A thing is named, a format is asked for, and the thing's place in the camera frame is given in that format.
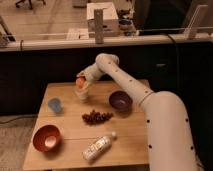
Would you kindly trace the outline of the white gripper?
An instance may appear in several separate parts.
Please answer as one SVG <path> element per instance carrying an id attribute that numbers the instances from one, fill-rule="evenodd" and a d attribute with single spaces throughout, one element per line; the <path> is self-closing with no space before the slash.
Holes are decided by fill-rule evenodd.
<path id="1" fill-rule="evenodd" d="M 85 70 L 80 71 L 76 78 L 84 78 L 89 82 L 99 80 L 103 75 L 103 72 L 98 68 L 96 64 L 88 66 Z"/>

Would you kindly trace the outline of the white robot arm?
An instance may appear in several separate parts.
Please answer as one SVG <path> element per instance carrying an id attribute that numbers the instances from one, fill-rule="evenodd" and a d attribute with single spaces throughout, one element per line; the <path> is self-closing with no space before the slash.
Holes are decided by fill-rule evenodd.
<path id="1" fill-rule="evenodd" d="M 169 91 L 152 89 L 123 71 L 119 58 L 101 53 L 95 63 L 80 71 L 92 84 L 109 75 L 146 116 L 150 171 L 199 171 L 188 113 L 183 101 Z"/>

